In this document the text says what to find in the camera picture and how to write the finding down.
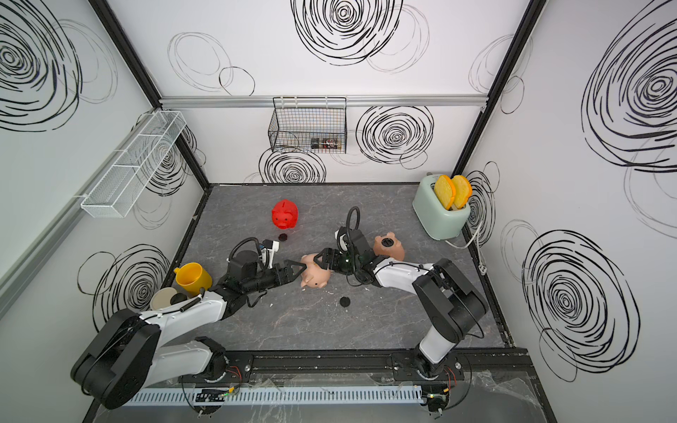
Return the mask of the light pink piggy bank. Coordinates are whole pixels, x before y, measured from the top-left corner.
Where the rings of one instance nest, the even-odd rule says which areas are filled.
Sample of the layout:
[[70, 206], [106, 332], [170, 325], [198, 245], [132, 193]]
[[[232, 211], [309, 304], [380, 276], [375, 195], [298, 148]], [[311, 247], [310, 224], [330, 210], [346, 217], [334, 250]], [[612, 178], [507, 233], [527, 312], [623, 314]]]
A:
[[328, 285], [331, 271], [316, 264], [314, 255], [304, 255], [301, 262], [306, 265], [306, 270], [301, 275], [301, 288], [324, 288]]

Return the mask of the red piggy bank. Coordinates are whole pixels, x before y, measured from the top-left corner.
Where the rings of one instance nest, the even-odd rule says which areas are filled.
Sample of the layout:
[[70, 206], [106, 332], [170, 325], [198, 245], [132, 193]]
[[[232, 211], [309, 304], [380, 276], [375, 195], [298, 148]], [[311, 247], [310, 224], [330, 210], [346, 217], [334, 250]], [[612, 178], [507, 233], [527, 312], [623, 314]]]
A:
[[283, 199], [272, 209], [272, 222], [279, 229], [295, 228], [299, 218], [297, 205], [288, 199]]

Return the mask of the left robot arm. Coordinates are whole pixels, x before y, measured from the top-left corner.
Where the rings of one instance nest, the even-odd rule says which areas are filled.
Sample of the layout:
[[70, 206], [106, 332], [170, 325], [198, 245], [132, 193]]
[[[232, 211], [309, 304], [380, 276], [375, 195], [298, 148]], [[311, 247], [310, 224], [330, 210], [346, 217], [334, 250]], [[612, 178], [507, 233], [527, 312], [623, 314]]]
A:
[[174, 339], [225, 320], [243, 306], [254, 307], [251, 293], [294, 282], [306, 269], [298, 261], [260, 264], [252, 251], [239, 254], [214, 287], [191, 299], [160, 310], [114, 313], [73, 365], [71, 378], [109, 410], [169, 379], [196, 375], [220, 382], [231, 369], [221, 344], [198, 337], [176, 345]]

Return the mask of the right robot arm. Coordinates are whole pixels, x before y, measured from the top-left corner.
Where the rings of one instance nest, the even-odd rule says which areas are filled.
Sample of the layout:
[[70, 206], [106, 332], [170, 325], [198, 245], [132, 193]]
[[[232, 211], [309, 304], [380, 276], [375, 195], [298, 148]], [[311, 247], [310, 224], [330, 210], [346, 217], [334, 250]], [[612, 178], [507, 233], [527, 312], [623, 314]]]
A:
[[473, 329], [481, 329], [480, 320], [489, 312], [481, 290], [449, 259], [413, 264], [378, 255], [356, 229], [343, 227], [336, 236], [337, 247], [313, 255], [313, 262], [366, 285], [415, 294], [430, 320], [430, 329], [415, 349], [414, 366], [425, 379], [437, 377], [451, 350]]

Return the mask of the orange-tan piggy bank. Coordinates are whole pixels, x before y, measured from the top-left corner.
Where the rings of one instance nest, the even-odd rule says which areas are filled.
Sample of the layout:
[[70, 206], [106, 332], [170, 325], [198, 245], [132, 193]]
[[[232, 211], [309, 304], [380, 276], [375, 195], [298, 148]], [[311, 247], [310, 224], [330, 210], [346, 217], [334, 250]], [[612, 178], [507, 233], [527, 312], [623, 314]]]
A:
[[405, 249], [403, 244], [393, 232], [389, 232], [385, 235], [378, 235], [375, 238], [373, 250], [378, 256], [390, 257], [397, 261], [405, 260]]

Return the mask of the yellow mug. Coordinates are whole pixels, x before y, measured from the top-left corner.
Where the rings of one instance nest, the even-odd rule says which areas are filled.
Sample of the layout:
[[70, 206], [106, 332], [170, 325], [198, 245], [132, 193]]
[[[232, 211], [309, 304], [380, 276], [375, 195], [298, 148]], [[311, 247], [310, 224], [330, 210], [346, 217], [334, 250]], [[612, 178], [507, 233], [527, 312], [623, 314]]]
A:
[[206, 269], [198, 263], [188, 263], [174, 269], [176, 283], [188, 296], [197, 296], [202, 291], [208, 291], [213, 286], [213, 278]]

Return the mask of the mint green toaster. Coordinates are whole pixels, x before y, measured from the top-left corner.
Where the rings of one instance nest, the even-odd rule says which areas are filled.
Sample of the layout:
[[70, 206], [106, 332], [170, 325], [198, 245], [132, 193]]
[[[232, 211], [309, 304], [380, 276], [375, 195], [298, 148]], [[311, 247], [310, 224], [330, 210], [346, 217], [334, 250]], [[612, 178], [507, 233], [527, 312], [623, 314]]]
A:
[[413, 208], [428, 236], [436, 241], [456, 238], [469, 220], [471, 207], [467, 204], [458, 211], [443, 208], [434, 193], [434, 185], [440, 174], [425, 176], [416, 191]]

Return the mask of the yellow toast slice left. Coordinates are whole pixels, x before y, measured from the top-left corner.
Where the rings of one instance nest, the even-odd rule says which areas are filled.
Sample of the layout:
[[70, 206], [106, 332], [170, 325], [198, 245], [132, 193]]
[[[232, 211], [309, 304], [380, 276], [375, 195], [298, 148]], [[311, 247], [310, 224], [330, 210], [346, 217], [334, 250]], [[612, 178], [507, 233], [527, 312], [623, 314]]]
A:
[[439, 176], [435, 181], [433, 191], [444, 210], [449, 211], [453, 207], [457, 195], [456, 187], [451, 178], [446, 174]]

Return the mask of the yellow toast slice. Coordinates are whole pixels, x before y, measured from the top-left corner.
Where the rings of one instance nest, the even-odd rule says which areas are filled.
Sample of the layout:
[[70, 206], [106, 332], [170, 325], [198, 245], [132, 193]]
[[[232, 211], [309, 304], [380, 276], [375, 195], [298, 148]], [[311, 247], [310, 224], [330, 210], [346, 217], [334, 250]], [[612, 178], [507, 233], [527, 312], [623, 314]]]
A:
[[439, 176], [435, 181], [433, 191], [444, 210], [449, 211], [453, 207], [457, 195], [456, 187], [451, 178], [446, 174]]
[[465, 208], [470, 197], [472, 197], [472, 185], [465, 176], [454, 176], [451, 182], [456, 190], [456, 195], [453, 200], [453, 209], [461, 210]]

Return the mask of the small items in basket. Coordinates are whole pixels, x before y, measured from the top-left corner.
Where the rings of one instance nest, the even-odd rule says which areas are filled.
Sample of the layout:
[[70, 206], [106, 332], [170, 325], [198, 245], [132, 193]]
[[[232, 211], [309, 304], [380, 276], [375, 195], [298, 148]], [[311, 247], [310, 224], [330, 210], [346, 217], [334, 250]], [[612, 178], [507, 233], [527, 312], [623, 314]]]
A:
[[313, 137], [310, 141], [310, 148], [312, 150], [340, 150], [342, 142], [338, 139], [321, 139], [320, 137]]

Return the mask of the yellow toast slice right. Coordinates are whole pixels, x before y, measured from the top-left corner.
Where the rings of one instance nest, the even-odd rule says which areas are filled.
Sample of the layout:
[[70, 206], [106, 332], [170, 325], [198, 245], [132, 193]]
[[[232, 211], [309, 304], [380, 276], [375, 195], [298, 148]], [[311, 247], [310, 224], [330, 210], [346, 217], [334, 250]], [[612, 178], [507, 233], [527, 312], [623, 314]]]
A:
[[470, 197], [472, 197], [472, 185], [465, 176], [454, 176], [451, 182], [456, 190], [456, 195], [453, 200], [453, 209], [461, 210], [465, 208]]

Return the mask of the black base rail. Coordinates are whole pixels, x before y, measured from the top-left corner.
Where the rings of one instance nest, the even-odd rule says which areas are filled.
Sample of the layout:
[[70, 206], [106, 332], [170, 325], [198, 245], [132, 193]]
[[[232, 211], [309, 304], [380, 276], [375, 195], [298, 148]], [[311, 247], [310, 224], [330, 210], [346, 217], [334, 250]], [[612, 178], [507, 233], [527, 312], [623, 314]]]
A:
[[447, 368], [461, 380], [472, 370], [531, 367], [524, 349], [455, 349], [440, 363], [428, 364], [414, 349], [227, 352], [197, 342], [157, 352], [115, 349], [100, 358], [88, 376], [106, 388], [141, 388], [185, 375], [209, 382], [232, 375], [236, 382], [245, 382], [253, 374], [374, 373], [404, 382], [442, 380]]

